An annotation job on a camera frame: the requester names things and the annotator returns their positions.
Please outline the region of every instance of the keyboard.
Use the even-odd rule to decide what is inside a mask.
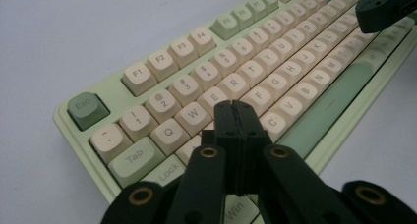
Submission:
[[[357,1],[243,1],[69,96],[55,123],[109,202],[180,176],[223,100],[319,173],[417,45],[415,13],[364,34]],[[263,223],[256,203],[227,196],[225,223]]]

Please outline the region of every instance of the white table surface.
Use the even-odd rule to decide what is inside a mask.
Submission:
[[[0,223],[98,223],[108,207],[55,127],[66,97],[243,0],[0,0]],[[417,50],[321,177],[417,210]]]

